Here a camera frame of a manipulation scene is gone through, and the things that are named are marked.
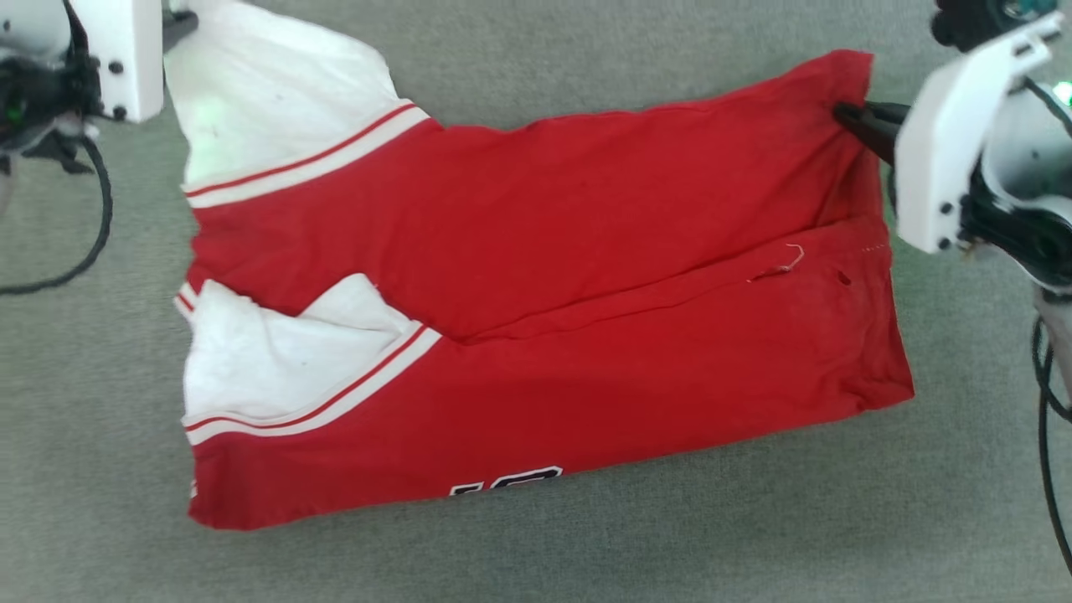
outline white stripe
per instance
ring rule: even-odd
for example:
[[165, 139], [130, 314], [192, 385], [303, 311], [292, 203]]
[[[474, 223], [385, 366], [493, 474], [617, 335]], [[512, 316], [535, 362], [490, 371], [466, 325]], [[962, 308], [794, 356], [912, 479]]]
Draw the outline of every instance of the white stripe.
[[[259, 437], [277, 437], [303, 433], [306, 431], [324, 427], [325, 425], [357, 408], [358, 405], [371, 398], [376, 392], [390, 383], [394, 378], [402, 374], [405, 369], [410, 368], [410, 366], [420, 359], [421, 356], [427, 354], [441, 338], [442, 336], [438, 333], [432, 329], [427, 329], [413, 343], [411, 343], [408, 348], [392, 359], [390, 364], [381, 368], [378, 372], [369, 378], [369, 380], [362, 383], [359, 387], [355, 388], [349, 394], [346, 394], [343, 398], [336, 400], [333, 405], [309, 421], [303, 421], [286, 427], [251, 427], [249, 425], [242, 425], [232, 421], [213, 421], [212, 423], [208, 423], [197, 429], [187, 431], [187, 438], [190, 440], [190, 444], [195, 446], [212, 437], [219, 436], [220, 433], [238, 432]], [[355, 381], [358, 381], [358, 379], [351, 380], [349, 383], [353, 384]], [[232, 416], [247, 423], [257, 423], [233, 413], [228, 413], [227, 415], [218, 414], [215, 416]], [[205, 417], [183, 418], [182, 423], [183, 425], [195, 425], [202, 421], [205, 421]], [[286, 421], [276, 418], [273, 420], [273, 423], [286, 423]]]
[[182, 283], [182, 286], [179, 288], [179, 295], [185, 298], [187, 302], [190, 302], [190, 305], [194, 308], [197, 307], [197, 293], [194, 291], [194, 288], [190, 286], [189, 282]]
[[175, 297], [172, 298], [172, 302], [175, 304], [175, 307], [179, 310], [179, 313], [182, 314], [182, 318], [187, 319], [187, 322], [189, 323], [194, 322], [193, 312], [190, 311], [190, 308], [187, 308], [187, 305], [182, 303], [182, 299], [179, 299], [179, 297], [176, 295]]
[[[430, 119], [429, 115], [420, 108], [414, 106], [379, 124], [375, 130], [368, 132], [357, 141], [354, 141], [354, 143], [349, 146], [343, 147], [342, 149], [339, 149], [321, 160], [300, 167], [280, 172], [279, 174], [257, 178], [256, 180], [252, 180], [244, 185], [228, 187], [192, 196], [190, 197], [190, 206], [198, 209], [205, 207], [215, 207], [218, 205], [225, 205], [228, 203], [237, 203], [239, 201], [245, 201], [248, 198], [262, 196], [294, 187], [302, 182], [315, 180], [325, 174], [330, 174], [349, 165], [351, 163], [354, 163], [362, 157], [401, 136], [406, 131], [411, 130], [426, 119]], [[189, 193], [195, 189], [192, 187], [184, 187], [184, 190]]]

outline red fabric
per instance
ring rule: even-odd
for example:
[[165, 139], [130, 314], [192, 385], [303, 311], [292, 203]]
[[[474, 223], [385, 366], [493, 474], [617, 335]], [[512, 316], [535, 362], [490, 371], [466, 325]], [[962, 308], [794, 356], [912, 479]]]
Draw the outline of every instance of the red fabric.
[[197, 444], [191, 514], [253, 529], [910, 398], [877, 160], [831, 116], [869, 68], [838, 52], [720, 99], [512, 132], [426, 121], [196, 209], [195, 290], [297, 315], [361, 273], [445, 337], [325, 427]]

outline green light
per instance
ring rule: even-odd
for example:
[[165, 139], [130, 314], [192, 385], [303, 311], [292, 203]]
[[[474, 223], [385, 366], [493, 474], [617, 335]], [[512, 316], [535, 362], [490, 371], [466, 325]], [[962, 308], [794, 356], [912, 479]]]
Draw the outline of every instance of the green light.
[[1072, 82], [1061, 82], [1054, 86], [1054, 93], [1062, 103], [1072, 106]]

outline gray carpet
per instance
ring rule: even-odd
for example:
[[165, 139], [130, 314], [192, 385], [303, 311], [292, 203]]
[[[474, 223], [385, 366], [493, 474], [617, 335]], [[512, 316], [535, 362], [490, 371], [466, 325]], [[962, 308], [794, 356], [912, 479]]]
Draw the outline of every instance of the gray carpet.
[[[378, 47], [400, 92], [451, 123], [711, 95], [836, 47], [877, 53], [873, 97], [909, 101], [951, 56], [928, 38], [930, 0], [260, 4]], [[106, 128], [103, 150], [117, 216], [98, 266], [0, 300], [4, 601], [1072, 601], [1036, 458], [1030, 288], [1001, 259], [904, 246], [913, 402], [494, 494], [198, 527], [178, 424], [189, 335], [169, 300], [193, 232], [185, 149], [167, 113]], [[3, 283], [62, 270], [96, 229], [93, 181], [25, 167]], [[1055, 436], [1068, 459], [1072, 432]], [[1072, 520], [1072, 464], [1056, 479]]]

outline t-shirt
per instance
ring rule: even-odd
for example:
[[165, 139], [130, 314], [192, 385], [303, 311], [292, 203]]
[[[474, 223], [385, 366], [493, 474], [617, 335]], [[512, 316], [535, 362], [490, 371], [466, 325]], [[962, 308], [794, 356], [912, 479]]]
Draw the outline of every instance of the t-shirt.
[[695, 451], [912, 396], [872, 58], [513, 131], [238, 2], [167, 59], [199, 232], [191, 515], [255, 529]]

